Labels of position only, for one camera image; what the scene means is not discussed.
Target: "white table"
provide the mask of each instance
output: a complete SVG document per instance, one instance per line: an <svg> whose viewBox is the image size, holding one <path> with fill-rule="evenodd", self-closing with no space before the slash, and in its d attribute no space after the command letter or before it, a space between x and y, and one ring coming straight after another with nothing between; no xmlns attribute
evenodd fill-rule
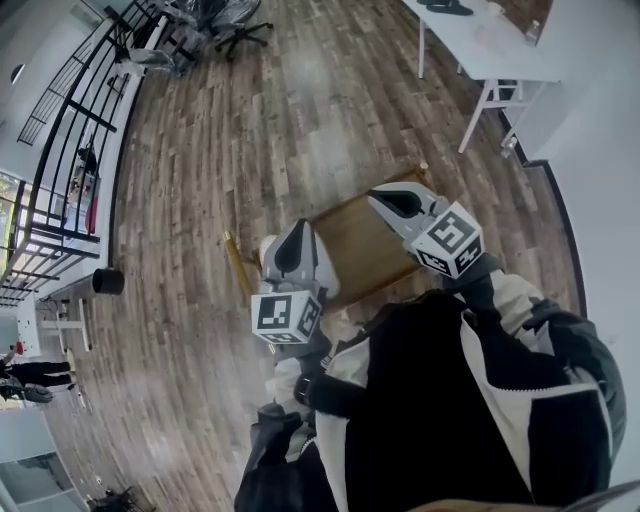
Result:
<svg viewBox="0 0 640 512"><path fill-rule="evenodd" d="M84 347L87 351L91 350L89 331L87 330L87 322L84 315L85 301L80 299L78 302L80 320L61 320L58 311L56 311L56 320L38 320L36 313L37 303L34 294L30 293L27 295L16 309L18 337L22 342L23 348L22 356L37 357L42 355L40 336L58 336L60 339L60 348L64 353L66 351L66 346L64 343L63 331L68 329L79 329L82 331Z"/></svg>
<svg viewBox="0 0 640 512"><path fill-rule="evenodd" d="M550 82L559 82L560 75L548 63L539 49L525 40L524 34L504 16L494 16L487 9L485 0L461 0L465 7L473 9L472 16L453 16L434 13L416 0L403 0L420 18L420 56L418 76L424 76L425 30L433 33L449 49L473 80L483 80L484 88L471 117L459 153L467 147L469 138L485 108L524 107L524 110L504 138L502 145L513 135L526 116L531 105ZM500 100L498 80L518 82L510 100ZM533 97L523 99L522 83L537 82Z"/></svg>

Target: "black jacket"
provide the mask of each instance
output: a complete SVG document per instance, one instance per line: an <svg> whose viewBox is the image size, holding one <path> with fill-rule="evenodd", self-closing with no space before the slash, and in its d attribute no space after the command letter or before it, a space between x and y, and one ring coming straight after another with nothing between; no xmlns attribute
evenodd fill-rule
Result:
<svg viewBox="0 0 640 512"><path fill-rule="evenodd" d="M487 255L445 292L383 308L326 372L321 334L295 350L253 427L238 511L562 506L608 487L626 414L610 352Z"/></svg>

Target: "table leg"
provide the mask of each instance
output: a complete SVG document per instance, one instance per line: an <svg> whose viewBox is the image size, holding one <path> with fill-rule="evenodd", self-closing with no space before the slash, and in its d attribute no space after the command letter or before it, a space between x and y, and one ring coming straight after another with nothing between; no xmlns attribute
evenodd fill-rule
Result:
<svg viewBox="0 0 640 512"><path fill-rule="evenodd" d="M425 32L425 23L422 18L420 18L420 55L418 56L418 78L422 78L424 76L424 32Z"/></svg>
<svg viewBox="0 0 640 512"><path fill-rule="evenodd" d="M509 139L513 136L514 133L516 133L516 129L518 128L518 126L522 124L522 121L527 115L527 112L529 112L531 105L533 105L535 101L540 97L540 95L542 94L546 86L547 86L547 82L540 82L540 86L538 87L535 94L533 95L533 98L531 98L531 101L527 104L526 107L524 107L524 110L518 116L518 119L516 120L516 122L513 123L513 126L511 127L511 129L507 132L504 139L502 139L502 143L500 144L500 146L505 147L507 145L507 142L509 142Z"/></svg>
<svg viewBox="0 0 640 512"><path fill-rule="evenodd" d="M480 114L484 109L485 103L487 102L487 98L489 97L489 93L495 86L495 80L485 80L484 88L482 89L482 94L480 95L480 99L478 100L478 104L476 105L476 109L471 116L471 121L469 122L469 126L467 127L467 131L462 138L462 142L460 143L460 147L458 148L458 153L463 153L469 143L469 139L471 138L471 134L473 133L476 124L478 124L478 119L480 119Z"/></svg>

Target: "person standing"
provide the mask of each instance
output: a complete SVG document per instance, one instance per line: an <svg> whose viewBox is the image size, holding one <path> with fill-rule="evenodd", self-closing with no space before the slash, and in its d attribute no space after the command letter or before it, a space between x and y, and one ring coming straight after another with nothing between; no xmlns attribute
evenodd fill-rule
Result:
<svg viewBox="0 0 640 512"><path fill-rule="evenodd" d="M12 365L11 361L15 355L15 348L12 348L11 352L0 361L0 379L14 377L23 386L27 384L39 384L45 387L69 386L76 383L75 368L72 368L68 361L63 363L45 361Z"/></svg>

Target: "metal railing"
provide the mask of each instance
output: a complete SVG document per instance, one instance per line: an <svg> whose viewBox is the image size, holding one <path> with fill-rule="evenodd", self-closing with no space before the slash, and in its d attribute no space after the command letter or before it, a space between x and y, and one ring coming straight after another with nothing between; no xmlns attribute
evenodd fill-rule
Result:
<svg viewBox="0 0 640 512"><path fill-rule="evenodd" d="M0 307L15 307L85 258L99 258L100 166L109 136L116 132L112 123L129 78L118 75L115 52L123 46L144 47L160 15L153 0L134 0L103 29L75 73L44 144L28 202L23 197L28 184L16 201Z"/></svg>
<svg viewBox="0 0 640 512"><path fill-rule="evenodd" d="M22 127L22 131L18 136L18 142L33 146L36 138L51 119L51 116L57 112L73 85L75 78L78 76L78 73L80 73L86 59L91 54L92 37L93 33L73 52L73 55L64 63L60 71L58 71L58 74L42 93L38 103L36 103L36 106L31 111L27 122Z"/></svg>

